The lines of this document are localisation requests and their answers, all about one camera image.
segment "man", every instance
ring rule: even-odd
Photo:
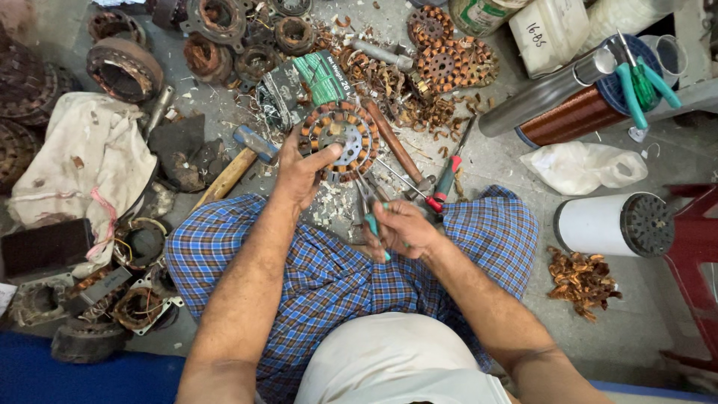
[[[202,316],[178,403],[609,402],[518,300],[538,234],[518,197],[494,185],[445,206],[446,236],[410,203],[377,203],[372,263],[297,224],[317,171],[342,152],[302,158],[298,135],[280,151],[269,201],[204,206],[167,242],[175,282]],[[482,373],[489,354],[519,400]]]

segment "hammer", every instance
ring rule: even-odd
[[[399,164],[401,164],[401,166],[404,168],[404,171],[406,171],[406,173],[409,174],[409,177],[411,177],[411,179],[415,182],[416,187],[424,193],[427,193],[427,191],[431,190],[432,184],[436,182],[437,178],[434,175],[430,175],[427,178],[424,178],[424,176],[421,175],[421,172],[416,166],[416,163],[406,152],[406,149],[404,149],[404,146],[401,144],[399,139],[396,138],[394,130],[392,130],[391,125],[389,125],[389,123],[386,121],[386,118],[381,113],[381,111],[379,111],[379,107],[374,101],[367,99],[364,100],[362,105],[374,119],[374,122],[379,129],[379,134],[382,138],[384,138],[384,141],[389,146],[389,149],[391,149],[391,151],[394,153],[394,156],[396,156],[396,159],[399,161]],[[409,190],[405,194],[406,198],[410,201],[414,200],[417,195],[418,193],[415,190]]]
[[[279,149],[247,126],[238,127],[234,131],[233,137],[234,140],[244,146],[244,149],[239,152],[237,157],[234,157],[234,160],[229,163],[227,168],[222,170],[222,173],[207,188],[200,201],[192,208],[192,211],[205,203],[219,201],[224,198],[257,158],[270,165],[276,162]]]

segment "metal pipe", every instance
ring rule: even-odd
[[[372,45],[369,42],[353,39],[351,40],[351,45],[354,49],[361,50],[370,58],[381,60],[382,62],[386,62],[390,65],[396,65],[399,70],[408,70],[414,66],[413,59],[404,55],[395,55],[392,52]]]
[[[152,106],[152,114],[149,116],[149,121],[144,127],[143,137],[145,142],[149,139],[149,134],[152,130],[156,128],[162,121],[162,118],[164,118],[164,115],[167,113],[167,108],[173,99],[174,87],[166,84],[162,87],[162,91],[160,91],[157,101],[154,102],[154,105]]]
[[[539,78],[519,94],[509,98],[479,118],[479,130],[486,137],[496,137],[557,107],[583,88],[611,74],[616,59],[604,48],[571,65]]]

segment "green screwdriver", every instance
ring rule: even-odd
[[[628,56],[628,62],[630,64],[630,79],[633,85],[633,90],[635,91],[635,96],[638,99],[638,105],[641,111],[648,112],[655,108],[656,104],[658,104],[656,91],[653,89],[653,84],[651,84],[645,76],[643,66],[635,62],[635,58],[633,58],[633,54],[630,52],[630,49],[628,49],[628,43],[626,43],[626,39],[623,37],[623,34],[619,29],[616,29],[616,31],[618,31],[618,37],[621,40],[621,45],[623,45],[623,49]]]

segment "red and black screwdriver handle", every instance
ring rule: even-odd
[[[451,185],[454,183],[454,174],[459,170],[459,164],[461,164],[461,157],[453,155],[449,157],[448,163],[434,190],[434,199],[440,203],[444,203],[447,200],[449,191],[451,191]]]

